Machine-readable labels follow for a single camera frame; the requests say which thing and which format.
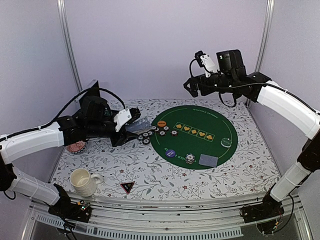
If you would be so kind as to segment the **blue playing card deck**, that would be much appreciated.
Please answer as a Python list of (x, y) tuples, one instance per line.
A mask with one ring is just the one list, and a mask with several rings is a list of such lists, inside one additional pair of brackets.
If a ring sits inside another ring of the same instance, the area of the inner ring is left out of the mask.
[(152, 124), (147, 117), (138, 119), (135, 122), (125, 126), (127, 131), (135, 134), (148, 131), (149, 129), (151, 129), (151, 127)]

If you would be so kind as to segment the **orange big blind button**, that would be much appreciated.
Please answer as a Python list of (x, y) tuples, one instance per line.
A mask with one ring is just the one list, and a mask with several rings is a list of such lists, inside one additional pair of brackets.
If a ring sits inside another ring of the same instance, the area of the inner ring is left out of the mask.
[(157, 126), (160, 128), (163, 128), (167, 125), (167, 123), (164, 120), (160, 120), (157, 122)]

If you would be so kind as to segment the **blue small blind button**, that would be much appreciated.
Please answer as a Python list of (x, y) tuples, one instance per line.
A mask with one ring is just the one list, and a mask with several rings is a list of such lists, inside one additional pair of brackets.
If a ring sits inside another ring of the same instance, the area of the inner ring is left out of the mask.
[(165, 152), (165, 156), (167, 158), (174, 158), (176, 156), (176, 152), (173, 150), (173, 149), (168, 149), (166, 152)]

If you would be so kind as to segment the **white dealer button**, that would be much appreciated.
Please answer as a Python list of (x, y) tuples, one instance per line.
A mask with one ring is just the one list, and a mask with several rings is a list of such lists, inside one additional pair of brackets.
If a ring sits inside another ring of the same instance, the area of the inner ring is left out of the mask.
[(233, 144), (233, 141), (231, 138), (228, 137), (224, 137), (221, 139), (220, 144), (224, 147), (224, 148), (230, 148)]

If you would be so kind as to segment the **poker chip stack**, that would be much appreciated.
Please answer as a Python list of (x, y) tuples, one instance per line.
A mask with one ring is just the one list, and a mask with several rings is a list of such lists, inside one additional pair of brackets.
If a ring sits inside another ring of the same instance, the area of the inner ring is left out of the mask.
[(196, 158), (195, 156), (192, 154), (192, 153), (188, 153), (186, 154), (185, 156), (185, 162), (188, 164), (188, 165), (191, 165), (195, 162)]

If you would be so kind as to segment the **dealt blue card pile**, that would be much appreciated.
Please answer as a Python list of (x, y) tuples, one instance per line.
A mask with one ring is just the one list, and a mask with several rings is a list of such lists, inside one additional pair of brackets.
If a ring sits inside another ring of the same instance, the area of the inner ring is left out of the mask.
[(219, 160), (219, 158), (216, 157), (216, 156), (211, 156), (211, 155), (207, 155), (207, 154), (201, 154), (200, 157), (199, 157), (198, 163), (201, 166), (215, 168), (218, 165), (218, 160)]

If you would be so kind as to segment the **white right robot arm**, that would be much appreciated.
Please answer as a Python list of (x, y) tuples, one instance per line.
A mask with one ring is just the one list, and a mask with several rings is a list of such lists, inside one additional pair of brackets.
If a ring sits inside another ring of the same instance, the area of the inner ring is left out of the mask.
[(258, 71), (247, 74), (240, 50), (221, 51), (216, 57), (217, 64), (203, 51), (195, 53), (192, 61), (204, 69), (204, 74), (191, 75), (183, 85), (193, 97), (215, 92), (231, 93), (234, 100), (246, 97), (275, 111), (307, 137), (296, 163), (268, 191), (258, 208), (262, 218), (269, 218), (278, 210), (279, 202), (320, 168), (320, 113), (268, 76)]

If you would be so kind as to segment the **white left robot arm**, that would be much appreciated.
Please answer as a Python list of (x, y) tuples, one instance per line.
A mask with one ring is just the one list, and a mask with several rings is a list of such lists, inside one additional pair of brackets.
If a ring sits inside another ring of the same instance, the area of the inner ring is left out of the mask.
[(27, 175), (13, 166), (13, 161), (50, 148), (66, 147), (93, 138), (109, 138), (113, 147), (136, 139), (126, 125), (139, 119), (138, 108), (112, 110), (99, 96), (86, 96), (72, 116), (58, 117), (47, 125), (0, 137), (0, 190), (18, 192), (54, 206), (63, 216), (74, 213), (69, 196), (58, 185)]

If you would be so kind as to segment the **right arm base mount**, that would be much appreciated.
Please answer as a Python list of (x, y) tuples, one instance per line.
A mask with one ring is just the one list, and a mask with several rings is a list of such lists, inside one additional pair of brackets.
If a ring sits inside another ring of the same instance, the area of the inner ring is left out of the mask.
[(277, 202), (269, 195), (266, 195), (261, 203), (256, 205), (246, 204), (239, 211), (245, 223), (274, 218), (273, 220), (261, 222), (256, 225), (258, 231), (263, 235), (272, 235), (276, 232), (280, 222), (283, 220), (284, 213), (282, 203)]

